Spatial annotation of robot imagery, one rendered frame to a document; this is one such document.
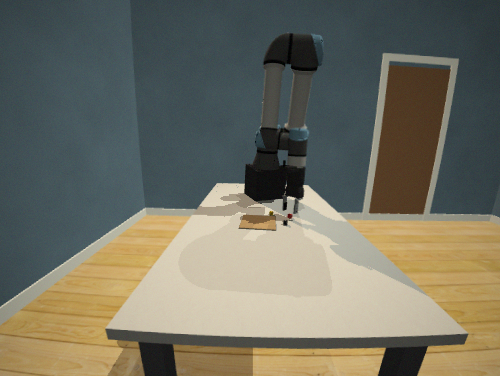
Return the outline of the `tan mat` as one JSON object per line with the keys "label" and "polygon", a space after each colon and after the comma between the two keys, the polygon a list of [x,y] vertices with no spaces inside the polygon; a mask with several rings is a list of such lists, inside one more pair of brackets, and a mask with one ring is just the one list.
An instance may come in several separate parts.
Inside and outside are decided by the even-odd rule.
{"label": "tan mat", "polygon": [[239,228],[276,230],[275,216],[243,215]]}

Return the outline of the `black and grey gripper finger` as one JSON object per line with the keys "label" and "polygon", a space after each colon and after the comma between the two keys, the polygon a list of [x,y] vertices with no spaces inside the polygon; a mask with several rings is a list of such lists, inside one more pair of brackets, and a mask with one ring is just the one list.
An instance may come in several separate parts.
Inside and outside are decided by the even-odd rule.
{"label": "black and grey gripper finger", "polygon": [[287,197],[289,196],[286,196],[286,195],[283,195],[283,207],[282,207],[282,210],[287,210]]}
{"label": "black and grey gripper finger", "polygon": [[295,203],[294,203],[294,211],[293,211],[293,214],[298,213],[298,203],[299,203],[299,200],[302,200],[302,199],[303,199],[303,197],[302,197],[302,198],[296,198],[296,199],[294,200],[294,201],[295,201]]}

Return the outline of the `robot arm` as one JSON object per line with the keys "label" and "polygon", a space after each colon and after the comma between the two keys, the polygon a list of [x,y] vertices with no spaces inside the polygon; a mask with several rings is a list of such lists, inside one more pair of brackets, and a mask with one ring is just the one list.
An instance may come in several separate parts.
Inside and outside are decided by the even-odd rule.
{"label": "robot arm", "polygon": [[[278,170],[278,150],[288,150],[288,156],[306,157],[309,131],[305,118],[312,76],[322,61],[323,38],[320,35],[284,33],[268,47],[263,62],[265,80],[262,118],[261,127],[255,136],[257,153],[253,161],[254,168]],[[285,64],[291,64],[294,74],[288,123],[280,128],[278,114]]]}

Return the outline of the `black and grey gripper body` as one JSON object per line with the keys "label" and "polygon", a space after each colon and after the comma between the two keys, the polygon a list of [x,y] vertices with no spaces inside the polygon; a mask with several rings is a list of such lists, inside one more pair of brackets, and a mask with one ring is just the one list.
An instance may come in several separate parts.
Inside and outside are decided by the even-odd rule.
{"label": "black and grey gripper body", "polygon": [[[306,157],[294,157],[288,156],[287,165],[285,165],[286,160],[283,160],[283,165],[279,166],[279,172],[287,173],[287,186],[285,189],[285,195],[302,198],[304,197],[304,179],[305,179],[305,165]],[[290,168],[287,168],[290,167]]]}

